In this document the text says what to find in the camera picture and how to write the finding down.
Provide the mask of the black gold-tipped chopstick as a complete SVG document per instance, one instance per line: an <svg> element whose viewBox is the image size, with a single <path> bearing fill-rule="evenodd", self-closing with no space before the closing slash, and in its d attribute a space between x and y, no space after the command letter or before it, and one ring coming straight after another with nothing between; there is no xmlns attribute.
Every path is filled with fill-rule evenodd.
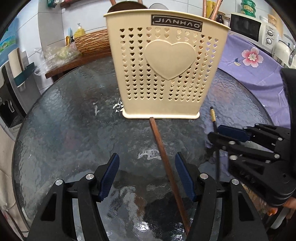
<svg viewBox="0 0 296 241"><path fill-rule="evenodd" d="M218 148L217 142L217 123L216 123L216 115L213 106L210 106L210 114L211 114L211 121L213 124L214 135L212 140L214 141L214 147L216 152L216 181L220 181L220 149Z"/></svg>

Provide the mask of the brown wooden chopstick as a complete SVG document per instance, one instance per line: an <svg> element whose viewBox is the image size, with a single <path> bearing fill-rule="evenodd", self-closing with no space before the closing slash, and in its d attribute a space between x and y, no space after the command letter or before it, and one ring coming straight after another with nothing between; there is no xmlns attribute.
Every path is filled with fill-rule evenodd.
<svg viewBox="0 0 296 241"><path fill-rule="evenodd" d="M207 1L203 0L203 18L207 17Z"/></svg>
<svg viewBox="0 0 296 241"><path fill-rule="evenodd" d="M116 4L115 0L110 0L111 4L114 6Z"/></svg>
<svg viewBox="0 0 296 241"><path fill-rule="evenodd" d="M181 195L179 193L179 189L178 189L178 186L175 181L173 170L171 168L170 161L168 159L168 155L166 153L165 146L164 146L162 138L161 138L161 134L160 134L159 129L157 127L156 121L153 117L149 118L149 124L151 126L152 133L153 133L154 139L156 141L156 144L158 146L159 154L160 154L161 159L163 161L166 175L167 175L168 180L171 185L171 190L174 194L175 201L177 203L177 207L178 207L178 210L179 210L182 222L183 222L183 226L185 229L185 234L188 235L189 231L190 231L189 218L188 218L187 212L185 210L185 206L182 201Z"/></svg>

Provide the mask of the reddish brown chopstick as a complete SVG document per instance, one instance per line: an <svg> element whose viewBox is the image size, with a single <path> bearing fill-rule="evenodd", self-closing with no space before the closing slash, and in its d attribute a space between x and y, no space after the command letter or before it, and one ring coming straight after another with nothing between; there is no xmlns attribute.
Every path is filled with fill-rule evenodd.
<svg viewBox="0 0 296 241"><path fill-rule="evenodd" d="M217 16L217 13L218 13L218 11L219 11L219 8L220 8L220 6L221 6L221 4L222 4L222 1L223 0L217 0L216 1L216 3L215 3L215 8L214 8L214 10L213 10L213 12L212 12L212 15L211 15L211 17L210 17L210 19L211 20L215 20L215 18L216 18L216 16Z"/></svg>

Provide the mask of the purple floral cloth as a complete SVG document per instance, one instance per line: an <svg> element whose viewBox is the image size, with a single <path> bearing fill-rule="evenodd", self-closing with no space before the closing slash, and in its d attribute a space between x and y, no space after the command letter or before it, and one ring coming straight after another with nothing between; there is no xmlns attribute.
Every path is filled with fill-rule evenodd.
<svg viewBox="0 0 296 241"><path fill-rule="evenodd" d="M280 76L282 66L271 56L229 34L218 67L256 96L275 125L290 128L290 111Z"/></svg>

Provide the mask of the white electric kettle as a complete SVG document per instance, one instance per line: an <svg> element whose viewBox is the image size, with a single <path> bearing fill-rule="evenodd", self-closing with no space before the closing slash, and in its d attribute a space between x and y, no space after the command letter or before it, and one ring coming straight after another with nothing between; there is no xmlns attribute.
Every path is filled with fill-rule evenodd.
<svg viewBox="0 0 296 241"><path fill-rule="evenodd" d="M274 45L272 58L284 68L295 69L295 48L291 50L282 40Z"/></svg>

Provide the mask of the beige heart utensil holder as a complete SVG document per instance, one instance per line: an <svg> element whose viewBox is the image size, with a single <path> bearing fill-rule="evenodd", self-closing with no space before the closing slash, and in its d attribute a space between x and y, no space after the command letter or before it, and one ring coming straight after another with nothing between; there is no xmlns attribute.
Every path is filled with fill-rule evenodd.
<svg viewBox="0 0 296 241"><path fill-rule="evenodd" d="M197 119L229 27L178 11L105 15L125 118Z"/></svg>

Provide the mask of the white microwave oven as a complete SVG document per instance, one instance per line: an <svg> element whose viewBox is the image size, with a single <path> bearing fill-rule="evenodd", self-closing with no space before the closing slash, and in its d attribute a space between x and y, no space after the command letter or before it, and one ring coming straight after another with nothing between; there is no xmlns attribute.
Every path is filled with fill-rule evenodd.
<svg viewBox="0 0 296 241"><path fill-rule="evenodd" d="M232 13L229 21L231 33L271 53L280 36L276 27L254 17Z"/></svg>

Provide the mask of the water dispenser machine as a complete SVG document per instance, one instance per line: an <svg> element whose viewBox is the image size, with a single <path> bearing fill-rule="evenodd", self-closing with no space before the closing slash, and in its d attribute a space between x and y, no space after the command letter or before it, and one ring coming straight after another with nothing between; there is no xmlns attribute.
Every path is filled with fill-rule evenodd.
<svg viewBox="0 0 296 241"><path fill-rule="evenodd" d="M15 133L26 117L26 112L13 89L7 66L1 66L1 119L8 130Z"/></svg>

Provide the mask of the wooden side table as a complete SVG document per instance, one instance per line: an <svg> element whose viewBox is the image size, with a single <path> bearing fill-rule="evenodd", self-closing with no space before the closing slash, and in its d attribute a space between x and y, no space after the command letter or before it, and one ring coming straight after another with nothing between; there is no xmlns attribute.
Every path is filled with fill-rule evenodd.
<svg viewBox="0 0 296 241"><path fill-rule="evenodd" d="M48 71L45 74L46 79L51 78L51 80L55 83L57 80L59 80L61 77L69 73L70 71L74 70L75 68L78 68L80 66L86 65L88 63L91 63L95 60L98 60L100 58L104 58L111 55L111 51L107 50L106 52L101 52L97 54L86 54L81 55L74 59L73 61L70 61L69 63L66 63L62 65L61 67L56 67L50 71Z"/></svg>

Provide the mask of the woven wicker basket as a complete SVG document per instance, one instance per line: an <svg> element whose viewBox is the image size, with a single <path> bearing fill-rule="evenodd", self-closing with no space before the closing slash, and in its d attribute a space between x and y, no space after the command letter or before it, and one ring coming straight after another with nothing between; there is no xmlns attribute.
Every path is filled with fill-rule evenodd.
<svg viewBox="0 0 296 241"><path fill-rule="evenodd" d="M75 40L77 50L83 55L106 53L110 51L107 29L88 33Z"/></svg>

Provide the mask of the clear plastic bag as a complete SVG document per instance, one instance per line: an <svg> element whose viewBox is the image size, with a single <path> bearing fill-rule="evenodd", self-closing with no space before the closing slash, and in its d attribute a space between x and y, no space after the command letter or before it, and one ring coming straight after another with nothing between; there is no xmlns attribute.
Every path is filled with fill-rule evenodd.
<svg viewBox="0 0 296 241"><path fill-rule="evenodd" d="M81 55L81 52L71 45L48 47L44 52L44 61L35 68L34 74L37 76L45 75L47 72L65 65Z"/></svg>

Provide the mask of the yellow soap dispenser bottle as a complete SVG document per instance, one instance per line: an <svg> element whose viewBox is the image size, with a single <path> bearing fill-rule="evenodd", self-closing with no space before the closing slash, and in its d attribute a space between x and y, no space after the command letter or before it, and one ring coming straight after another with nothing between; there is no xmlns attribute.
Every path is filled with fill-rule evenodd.
<svg viewBox="0 0 296 241"><path fill-rule="evenodd" d="M85 30L81 27L81 24L78 23L78 29L77 31L74 33L74 39L78 39L79 37L82 37L84 36L86 33L85 33Z"/></svg>

